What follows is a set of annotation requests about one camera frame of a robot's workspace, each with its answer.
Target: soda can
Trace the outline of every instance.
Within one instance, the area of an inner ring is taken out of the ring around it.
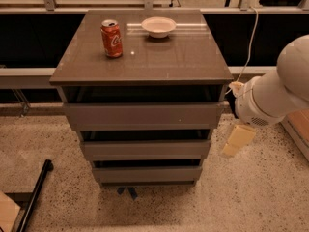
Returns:
[[[105,54],[111,58],[120,57],[123,54],[123,43],[117,20],[106,19],[100,29]]]

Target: black pole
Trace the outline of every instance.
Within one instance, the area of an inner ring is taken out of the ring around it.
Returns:
[[[39,197],[39,194],[40,194],[40,191],[41,191],[41,188],[42,188],[42,184],[43,184],[43,182],[46,178],[47,172],[51,171],[52,169],[53,169],[53,165],[51,163],[51,160],[47,159],[44,163],[44,166],[42,167],[41,174],[40,174],[39,179],[36,183],[36,186],[35,186],[35,188],[32,192],[32,195],[30,197],[30,200],[29,200],[29,203],[28,203],[27,208],[25,210],[25,213],[24,213],[22,220],[21,220],[21,222],[18,226],[17,232],[26,231],[30,216],[33,212],[35,205],[36,205],[36,202],[37,202],[37,199]]]

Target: speckled floor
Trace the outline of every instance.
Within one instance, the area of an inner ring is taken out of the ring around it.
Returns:
[[[28,231],[309,231],[309,163],[279,125],[258,130],[234,158],[221,150],[235,119],[223,114],[195,187],[100,189],[61,108],[24,117],[0,105],[0,189],[32,191],[45,180]]]

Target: brown tabletop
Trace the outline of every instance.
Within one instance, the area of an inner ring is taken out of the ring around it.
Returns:
[[[153,39],[141,22],[169,17],[177,28]],[[100,26],[119,22],[123,56],[105,56]],[[100,10],[86,13],[50,79],[52,85],[223,84],[232,80],[211,31],[199,10]]]

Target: drawer front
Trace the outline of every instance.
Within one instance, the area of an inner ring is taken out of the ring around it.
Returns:
[[[211,104],[65,104],[76,131],[170,130],[216,128],[223,111]]]
[[[203,141],[82,142],[88,161],[95,160],[184,160],[203,159],[211,143]]]
[[[187,168],[130,168],[93,169],[99,183],[158,183],[196,181],[200,178],[201,167]]]

